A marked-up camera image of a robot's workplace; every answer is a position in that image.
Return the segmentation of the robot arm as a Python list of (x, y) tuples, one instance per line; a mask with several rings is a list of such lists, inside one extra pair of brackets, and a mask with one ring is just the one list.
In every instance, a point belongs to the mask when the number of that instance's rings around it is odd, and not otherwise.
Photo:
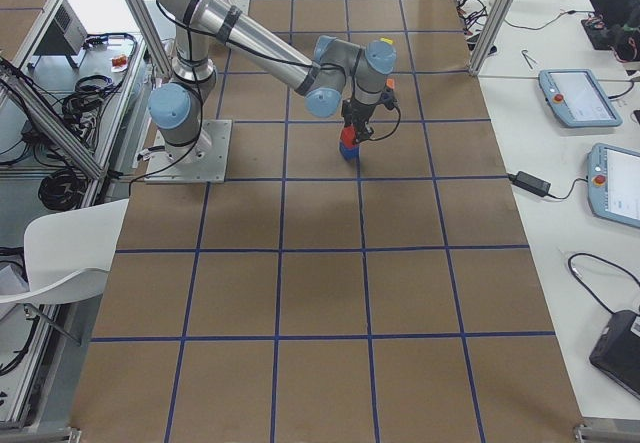
[(186, 37), (215, 40), (303, 96), (318, 118), (341, 114), (339, 149), (344, 159), (358, 156), (359, 146), (374, 140), (369, 125), (379, 106), (400, 110), (393, 81), (397, 52), (383, 40), (365, 46), (320, 36), (314, 55), (306, 57), (246, 15), (230, 0), (157, 0), (175, 18)]

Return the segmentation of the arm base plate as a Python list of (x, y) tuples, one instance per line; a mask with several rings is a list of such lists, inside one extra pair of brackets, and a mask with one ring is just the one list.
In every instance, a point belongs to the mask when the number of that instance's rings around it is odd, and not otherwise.
[(225, 0), (232, 8), (232, 13), (240, 19), (242, 15), (247, 15), (249, 12), (250, 0)]
[(148, 160), (146, 183), (187, 184), (223, 183), (226, 178), (229, 146), (232, 133), (231, 120), (203, 121), (202, 131), (195, 148), (167, 146), (159, 130), (155, 145), (163, 146)]

